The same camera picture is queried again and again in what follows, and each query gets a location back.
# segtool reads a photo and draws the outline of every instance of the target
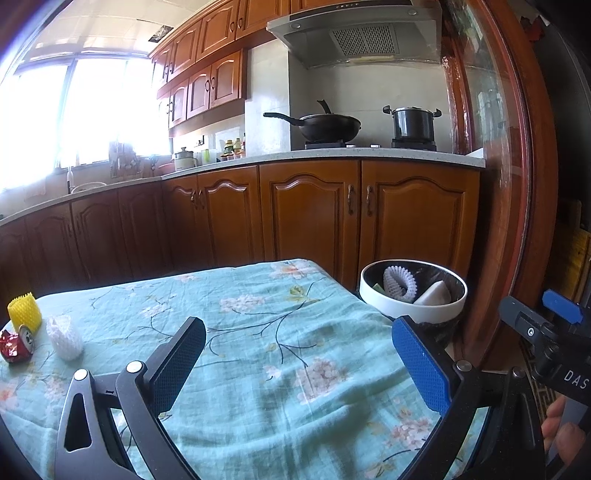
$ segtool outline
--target blue gripper pad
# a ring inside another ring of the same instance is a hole
[[[424,344],[425,339],[421,341],[409,322],[414,324],[408,316],[394,320],[392,323],[392,343],[427,407],[439,412],[439,415],[443,417],[452,403],[450,378],[427,350]]]
[[[155,366],[148,380],[152,399],[152,413],[169,411],[187,377],[205,347],[206,329],[203,322],[190,317],[178,332],[150,356],[148,368]]]

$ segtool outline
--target countertop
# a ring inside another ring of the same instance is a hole
[[[322,158],[375,158],[384,160],[417,160],[417,161],[435,161],[442,163],[455,164],[462,167],[484,168],[485,159],[482,158],[482,152],[477,151],[469,155],[456,155],[453,153],[432,152],[428,150],[409,150],[406,148],[319,148],[317,150],[297,150],[292,152],[273,153],[269,155],[257,155],[254,157],[239,158],[238,160],[228,160],[218,163],[210,163],[201,167],[189,168],[187,170],[178,171],[165,175],[162,177],[151,177],[148,179],[138,179],[130,181],[122,181],[119,183],[112,183],[105,187],[99,187],[85,192],[73,193],[58,197],[47,202],[39,203],[32,207],[21,210],[0,220],[0,226],[17,220],[20,217],[28,215],[29,213],[38,210],[58,205],[62,202],[71,202],[79,198],[91,195],[94,193],[105,192],[118,188],[127,187],[130,185],[139,185],[143,183],[151,183],[153,181],[163,181],[184,177],[186,175],[193,175],[199,172],[210,170],[221,170],[223,168],[241,167],[245,165],[260,164],[265,162],[275,162],[284,160],[318,160]]]

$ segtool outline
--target black wok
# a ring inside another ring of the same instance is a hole
[[[262,116],[281,118],[295,127],[300,127],[301,134],[309,142],[349,142],[357,136],[359,129],[361,129],[359,120],[352,116],[331,113],[324,100],[318,100],[318,103],[322,105],[326,113],[307,115],[299,119],[274,112],[263,113]]]

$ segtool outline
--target cabinet handle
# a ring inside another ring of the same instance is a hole
[[[347,192],[347,206],[349,207],[349,215],[353,215],[353,209],[351,208],[351,202],[353,201],[353,186],[349,185],[349,191]]]
[[[371,186],[368,186],[368,195],[367,198],[365,199],[365,204],[367,205],[368,208],[368,216],[371,217],[371,193],[373,191],[373,188]]]

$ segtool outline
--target range hood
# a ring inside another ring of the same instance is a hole
[[[304,66],[348,61],[441,62],[438,0],[360,0],[272,20],[267,30]]]

